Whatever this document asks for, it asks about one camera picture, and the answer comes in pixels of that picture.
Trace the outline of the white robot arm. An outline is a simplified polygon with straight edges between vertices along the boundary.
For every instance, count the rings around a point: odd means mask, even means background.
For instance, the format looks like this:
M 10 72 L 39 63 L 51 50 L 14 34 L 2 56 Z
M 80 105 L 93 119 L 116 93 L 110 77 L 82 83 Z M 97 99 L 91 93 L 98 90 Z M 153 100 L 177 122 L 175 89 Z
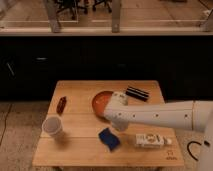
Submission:
M 213 171 L 213 101 L 128 105 L 123 93 L 114 92 L 103 115 L 117 130 L 127 129 L 129 123 L 142 123 L 203 132 L 197 171 Z

